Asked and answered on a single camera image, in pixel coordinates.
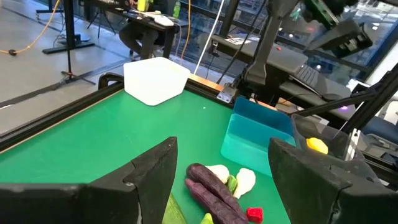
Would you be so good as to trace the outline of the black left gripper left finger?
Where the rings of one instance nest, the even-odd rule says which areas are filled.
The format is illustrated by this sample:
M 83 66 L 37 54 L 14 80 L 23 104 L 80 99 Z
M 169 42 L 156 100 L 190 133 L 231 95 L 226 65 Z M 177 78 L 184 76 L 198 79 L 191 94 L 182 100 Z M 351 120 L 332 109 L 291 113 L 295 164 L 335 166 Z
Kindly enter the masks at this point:
M 161 223 L 177 166 L 169 137 L 87 184 L 1 184 L 1 223 Z

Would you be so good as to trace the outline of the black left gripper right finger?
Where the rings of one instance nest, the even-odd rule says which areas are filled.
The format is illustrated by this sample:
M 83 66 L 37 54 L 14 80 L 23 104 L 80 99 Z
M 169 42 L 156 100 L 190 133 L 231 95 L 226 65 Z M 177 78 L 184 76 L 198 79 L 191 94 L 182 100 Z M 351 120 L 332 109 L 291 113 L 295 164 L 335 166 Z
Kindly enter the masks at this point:
M 397 223 L 397 192 L 364 160 L 343 161 L 276 138 L 268 157 L 291 223 Z

